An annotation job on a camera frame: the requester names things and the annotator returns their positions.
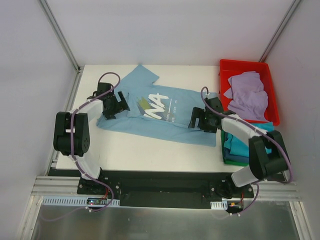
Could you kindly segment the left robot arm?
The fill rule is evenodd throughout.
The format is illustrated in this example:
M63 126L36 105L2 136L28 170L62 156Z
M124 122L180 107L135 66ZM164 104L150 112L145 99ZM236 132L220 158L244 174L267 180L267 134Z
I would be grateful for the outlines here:
M81 177L90 180L88 188L96 195L105 191L106 183L99 178L101 167L90 151L90 122L100 116L113 120L116 114L130 110L123 92L115 93L114 89L112 84L100 82L85 103L55 116L54 149L75 163Z

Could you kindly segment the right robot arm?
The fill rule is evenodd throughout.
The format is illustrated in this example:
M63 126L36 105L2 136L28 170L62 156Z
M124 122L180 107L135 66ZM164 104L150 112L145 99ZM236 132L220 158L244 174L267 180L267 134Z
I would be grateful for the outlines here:
M230 133L248 146L248 166L232 173L225 184L225 192L237 197L243 186L262 181L283 171L292 173L292 166L281 133L266 131L243 120L233 111L223 111L218 97L203 98L205 108L194 107L188 127L197 127L207 133L217 130Z

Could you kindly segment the light blue printed t-shirt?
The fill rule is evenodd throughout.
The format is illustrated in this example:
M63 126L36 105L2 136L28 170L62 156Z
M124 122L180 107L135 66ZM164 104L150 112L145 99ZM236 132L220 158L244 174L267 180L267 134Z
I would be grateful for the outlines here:
M138 65L116 87L129 110L114 119L101 116L97 127L102 130L134 134L183 144L216 146L216 135L189 128L194 107L204 108L200 92L156 85L159 76Z

